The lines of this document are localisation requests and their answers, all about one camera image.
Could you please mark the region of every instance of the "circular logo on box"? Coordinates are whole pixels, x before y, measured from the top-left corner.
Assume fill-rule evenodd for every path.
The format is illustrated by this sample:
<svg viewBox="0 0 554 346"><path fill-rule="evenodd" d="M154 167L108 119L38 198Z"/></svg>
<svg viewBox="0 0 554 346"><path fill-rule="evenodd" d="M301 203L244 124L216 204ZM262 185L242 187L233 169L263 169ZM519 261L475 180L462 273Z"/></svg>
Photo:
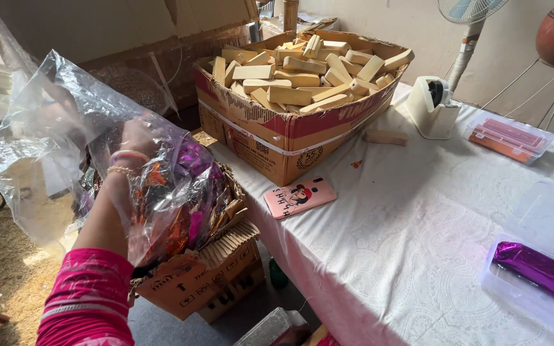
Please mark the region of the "circular logo on box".
<svg viewBox="0 0 554 346"><path fill-rule="evenodd" d="M315 161L318 161L319 157L322 156L324 148L319 146L318 148L311 149L303 154L300 154L298 160L296 161L296 167L298 169L307 169L311 167Z"/></svg>

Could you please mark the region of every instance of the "purple foil-wrapped item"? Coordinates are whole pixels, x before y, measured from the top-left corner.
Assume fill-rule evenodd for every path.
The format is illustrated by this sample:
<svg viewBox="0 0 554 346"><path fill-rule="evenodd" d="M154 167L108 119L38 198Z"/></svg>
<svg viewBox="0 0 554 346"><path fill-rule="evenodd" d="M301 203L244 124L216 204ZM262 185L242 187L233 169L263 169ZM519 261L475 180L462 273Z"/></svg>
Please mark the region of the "purple foil-wrapped item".
<svg viewBox="0 0 554 346"><path fill-rule="evenodd" d="M530 280L554 297L554 260L521 243L502 241L493 263Z"/></svg>

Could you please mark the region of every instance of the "stand fan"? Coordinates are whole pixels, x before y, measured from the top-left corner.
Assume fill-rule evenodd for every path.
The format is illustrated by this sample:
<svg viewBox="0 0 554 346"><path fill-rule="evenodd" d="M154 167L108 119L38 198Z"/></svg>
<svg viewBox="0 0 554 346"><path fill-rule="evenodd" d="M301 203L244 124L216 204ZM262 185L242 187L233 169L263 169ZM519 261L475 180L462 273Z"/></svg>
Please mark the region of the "stand fan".
<svg viewBox="0 0 554 346"><path fill-rule="evenodd" d="M448 79L450 91L454 92L457 88L458 81L472 59L485 19L507 2L508 0L437 0L437 8L445 19L451 23L467 25L461 49Z"/></svg>

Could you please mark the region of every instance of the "white tablecloth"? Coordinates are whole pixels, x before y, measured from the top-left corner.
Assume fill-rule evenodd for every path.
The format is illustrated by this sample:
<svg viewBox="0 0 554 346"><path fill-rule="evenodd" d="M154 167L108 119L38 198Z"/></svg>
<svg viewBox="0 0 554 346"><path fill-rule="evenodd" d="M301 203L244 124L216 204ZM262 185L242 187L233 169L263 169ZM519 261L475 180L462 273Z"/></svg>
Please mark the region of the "white tablecloth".
<svg viewBox="0 0 554 346"><path fill-rule="evenodd" d="M210 149L247 192L262 242L343 346L554 345L477 278L522 195L554 183L554 142L532 166L471 144L461 137L480 112L471 106L450 140L426 140L399 102L410 89L400 84L395 109L372 125L407 132L408 146L367 144L363 130L299 179L324 177L337 200L282 220L262 198L271 181L225 146Z"/></svg>

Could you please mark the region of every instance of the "small green object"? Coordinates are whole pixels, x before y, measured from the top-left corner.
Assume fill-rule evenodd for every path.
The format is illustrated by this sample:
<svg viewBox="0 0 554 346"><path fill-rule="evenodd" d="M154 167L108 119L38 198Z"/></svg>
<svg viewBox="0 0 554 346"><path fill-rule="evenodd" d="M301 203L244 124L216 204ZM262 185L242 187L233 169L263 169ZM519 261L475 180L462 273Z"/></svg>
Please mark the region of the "small green object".
<svg viewBox="0 0 554 346"><path fill-rule="evenodd" d="M275 289L286 287L290 281L273 257L268 261L268 273L271 276L271 284Z"/></svg>

